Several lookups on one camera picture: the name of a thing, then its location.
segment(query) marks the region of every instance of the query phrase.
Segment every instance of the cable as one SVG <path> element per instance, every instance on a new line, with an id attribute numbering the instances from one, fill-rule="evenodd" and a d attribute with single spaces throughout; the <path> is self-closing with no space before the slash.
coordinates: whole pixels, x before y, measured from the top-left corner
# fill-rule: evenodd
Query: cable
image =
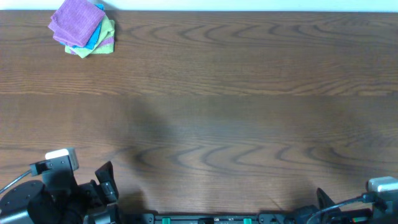
<path id="1" fill-rule="evenodd" d="M 13 180 L 11 183 L 7 184 L 7 186 L 3 187 L 0 190 L 0 194 L 2 194 L 3 192 L 5 192 L 9 187 L 11 187 L 12 185 L 14 185 L 16 182 L 20 181 L 22 178 L 26 177 L 27 175 L 29 175 L 32 171 L 28 170 L 26 172 L 24 172 L 22 175 L 20 175 L 19 177 L 17 177 L 15 180 Z"/>
<path id="2" fill-rule="evenodd" d="M 321 210 L 315 212 L 314 214 L 312 214 L 312 216 L 307 220 L 307 224 L 311 224 L 311 221 L 315 217 L 319 216 L 320 214 L 328 212 L 328 211 L 333 210 L 333 209 L 336 209 L 338 207 L 342 207 L 342 206 L 345 206 L 345 205 L 348 205 L 348 204 L 351 204 L 351 203 L 355 203 L 355 202 L 370 202 L 372 200 L 372 198 L 373 198 L 373 194 L 374 194 L 374 192 L 365 193 L 365 194 L 362 194 L 359 197 L 352 198 L 352 199 L 349 199 L 349 200 L 345 200 L 345 201 L 342 201 L 340 203 L 337 203 L 336 205 L 330 206 L 328 208 L 321 209 Z"/>

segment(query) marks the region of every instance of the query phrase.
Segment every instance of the blue cloth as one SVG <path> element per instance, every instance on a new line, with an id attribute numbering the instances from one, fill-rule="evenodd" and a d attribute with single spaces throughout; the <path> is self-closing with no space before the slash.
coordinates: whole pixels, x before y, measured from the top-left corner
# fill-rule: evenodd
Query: blue cloth
<path id="1" fill-rule="evenodd" d="M 101 9 L 102 11 L 104 10 L 104 6 L 102 4 L 95 4 L 95 6 L 98 7 L 99 9 Z M 102 24 L 102 21 L 99 22 L 98 27 L 94 30 L 93 35 L 91 35 L 90 39 L 88 40 L 87 44 L 84 47 L 73 46 L 73 48 L 86 48 L 86 49 L 93 50 L 95 44 L 98 41 L 98 37 L 100 36 L 101 24 Z"/>

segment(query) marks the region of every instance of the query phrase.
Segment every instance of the wooden table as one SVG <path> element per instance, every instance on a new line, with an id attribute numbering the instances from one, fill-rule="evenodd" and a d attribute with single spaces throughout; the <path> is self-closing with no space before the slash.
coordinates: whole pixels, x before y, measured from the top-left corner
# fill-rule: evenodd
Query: wooden table
<path id="1" fill-rule="evenodd" d="M 340 201 L 398 169 L 398 15 L 127 12 L 115 53 L 64 53 L 53 11 L 0 11 L 0 185 L 54 149 L 111 160 L 129 211 Z"/>

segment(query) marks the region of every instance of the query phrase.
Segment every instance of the white background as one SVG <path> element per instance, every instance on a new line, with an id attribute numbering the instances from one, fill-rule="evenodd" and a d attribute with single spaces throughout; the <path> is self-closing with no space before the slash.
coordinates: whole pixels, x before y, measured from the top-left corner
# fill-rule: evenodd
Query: white background
<path id="1" fill-rule="evenodd" d="M 398 0 L 90 0 L 105 9 L 398 12 Z M 57 9 L 63 0 L 0 0 L 0 9 Z"/>

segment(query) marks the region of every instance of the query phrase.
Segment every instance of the stack of cloths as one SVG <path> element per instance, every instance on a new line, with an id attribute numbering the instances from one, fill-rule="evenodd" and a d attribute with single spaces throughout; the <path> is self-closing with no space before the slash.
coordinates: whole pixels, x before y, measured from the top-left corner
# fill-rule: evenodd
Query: stack of cloths
<path id="1" fill-rule="evenodd" d="M 113 52 L 114 21 L 106 17 L 102 4 L 65 0 L 51 20 L 53 38 L 65 45 L 66 53 L 84 58 Z"/>

